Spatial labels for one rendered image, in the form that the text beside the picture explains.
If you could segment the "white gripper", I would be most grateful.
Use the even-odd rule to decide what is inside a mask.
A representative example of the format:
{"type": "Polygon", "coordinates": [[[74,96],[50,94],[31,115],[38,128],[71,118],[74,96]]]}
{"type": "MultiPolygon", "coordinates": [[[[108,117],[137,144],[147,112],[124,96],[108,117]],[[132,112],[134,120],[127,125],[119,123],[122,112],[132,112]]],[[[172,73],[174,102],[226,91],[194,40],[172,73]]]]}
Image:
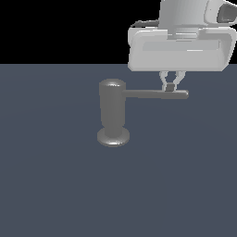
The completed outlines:
{"type": "Polygon", "coordinates": [[[185,71],[222,71],[231,59],[237,31],[233,28],[206,28],[198,39],[169,40],[167,30],[129,29],[131,71],[160,71],[162,90],[166,91],[168,71],[177,71],[174,90],[185,71]]]}

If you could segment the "grey faucet with handle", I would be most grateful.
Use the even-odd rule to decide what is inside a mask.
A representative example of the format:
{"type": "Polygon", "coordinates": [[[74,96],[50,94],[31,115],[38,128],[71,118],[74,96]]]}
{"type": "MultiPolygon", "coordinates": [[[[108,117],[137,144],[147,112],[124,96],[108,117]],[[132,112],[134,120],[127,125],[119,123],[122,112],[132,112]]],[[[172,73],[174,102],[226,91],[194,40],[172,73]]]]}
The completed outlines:
{"type": "Polygon", "coordinates": [[[124,128],[126,98],[187,99],[186,90],[127,90],[126,82],[119,79],[106,79],[99,83],[101,122],[104,126],[97,133],[97,141],[107,147],[120,147],[130,139],[124,128]]]}

